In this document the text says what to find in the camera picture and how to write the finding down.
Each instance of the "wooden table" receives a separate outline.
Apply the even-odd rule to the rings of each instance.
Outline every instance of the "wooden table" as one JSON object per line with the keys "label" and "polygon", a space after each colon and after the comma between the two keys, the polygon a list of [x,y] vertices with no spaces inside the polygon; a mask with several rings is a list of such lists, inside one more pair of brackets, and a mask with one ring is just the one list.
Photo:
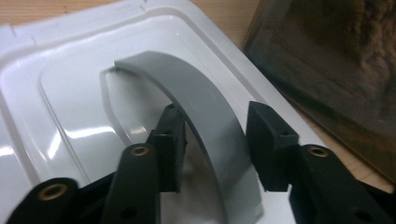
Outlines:
{"label": "wooden table", "polygon": [[[17,25],[56,17],[89,7],[114,2],[111,0],[0,0],[0,23]],[[260,0],[192,0],[238,48],[242,48],[248,27]],[[392,184],[299,111],[309,126],[332,149],[349,171],[359,180],[391,192]]]}

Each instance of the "white plastic tray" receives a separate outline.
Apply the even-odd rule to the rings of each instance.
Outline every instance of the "white plastic tray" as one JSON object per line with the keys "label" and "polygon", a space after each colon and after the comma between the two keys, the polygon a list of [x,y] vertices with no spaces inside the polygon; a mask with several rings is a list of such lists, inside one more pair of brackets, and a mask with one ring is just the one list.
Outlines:
{"label": "white plastic tray", "polygon": [[[36,184],[65,176],[85,186],[113,172],[125,147],[146,141],[170,101],[145,79],[117,78],[125,74],[112,69],[115,60],[146,50],[172,54],[203,72],[242,127],[248,102],[263,102],[299,133],[302,144],[323,145],[189,1],[122,1],[52,20],[0,26],[0,223]],[[259,223],[293,223],[287,196],[264,193]],[[190,219],[178,222],[216,222],[210,214],[199,214],[185,214]]]}

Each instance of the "curved plastic piece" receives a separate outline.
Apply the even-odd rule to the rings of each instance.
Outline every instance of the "curved plastic piece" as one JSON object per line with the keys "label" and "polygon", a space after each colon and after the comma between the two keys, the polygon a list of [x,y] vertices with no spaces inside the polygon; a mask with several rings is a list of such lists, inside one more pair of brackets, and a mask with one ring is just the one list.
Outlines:
{"label": "curved plastic piece", "polygon": [[159,52],[143,52],[115,65],[148,78],[180,108],[210,160],[226,222],[255,223],[261,196],[247,139],[216,86],[189,63]]}

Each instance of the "black plastic part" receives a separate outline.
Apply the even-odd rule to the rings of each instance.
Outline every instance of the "black plastic part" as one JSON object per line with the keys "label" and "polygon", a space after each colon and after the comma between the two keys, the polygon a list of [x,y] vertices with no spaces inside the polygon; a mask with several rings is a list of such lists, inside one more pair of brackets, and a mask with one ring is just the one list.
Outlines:
{"label": "black plastic part", "polygon": [[81,207],[81,213],[78,223],[95,224],[100,222],[114,174],[96,180],[79,190],[78,204]]}
{"label": "black plastic part", "polygon": [[159,223],[160,195],[156,150],[127,147],[113,178],[101,223]]}
{"label": "black plastic part", "polygon": [[[329,149],[300,147],[297,133],[270,106],[250,103],[247,140],[264,189],[286,191],[292,184],[298,224],[393,223]],[[393,204],[391,197],[386,200]]]}
{"label": "black plastic part", "polygon": [[298,146],[298,134],[273,108],[250,102],[247,141],[254,167],[265,190],[287,191],[287,161],[291,147]]}
{"label": "black plastic part", "polygon": [[77,182],[70,178],[53,178],[37,185],[14,210],[9,224],[75,223],[78,207]]}
{"label": "black plastic part", "polygon": [[396,223],[396,188],[389,194],[383,190],[361,182],[364,189],[374,198],[378,205],[384,210],[393,222]]}
{"label": "black plastic part", "polygon": [[148,143],[155,146],[160,176],[160,192],[180,191],[186,148],[185,121],[180,111],[169,105],[163,111]]}
{"label": "black plastic part", "polygon": [[392,223],[329,149],[300,147],[292,163],[291,184],[295,190],[290,198],[304,199],[292,203],[297,223]]}

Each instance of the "hole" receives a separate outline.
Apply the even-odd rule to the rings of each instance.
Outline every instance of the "hole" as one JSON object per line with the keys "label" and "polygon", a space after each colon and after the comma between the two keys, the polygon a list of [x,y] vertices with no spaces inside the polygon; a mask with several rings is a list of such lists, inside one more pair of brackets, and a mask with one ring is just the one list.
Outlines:
{"label": "hole", "polygon": [[287,135],[289,135],[290,133],[288,133],[288,132],[282,132],[282,133],[280,133],[280,135],[283,135],[283,136],[287,136]]}
{"label": "hole", "polygon": [[144,156],[149,153],[148,147],[134,147],[131,151],[134,156]]}
{"label": "hole", "polygon": [[38,193],[38,199],[41,201],[49,201],[56,199],[67,191],[66,184],[53,184],[45,187]]}
{"label": "hole", "polygon": [[133,206],[129,206],[129,207],[124,208],[121,211],[120,216],[122,219],[130,219],[130,218],[136,216],[136,213],[137,213],[136,208]]}
{"label": "hole", "polygon": [[317,156],[317,157],[328,157],[329,156],[329,153],[320,147],[311,147],[308,150],[312,155]]}
{"label": "hole", "polygon": [[359,209],[359,208],[356,209],[353,214],[355,215],[355,217],[357,217],[358,219],[360,219],[362,221],[373,222],[372,216],[362,209]]}

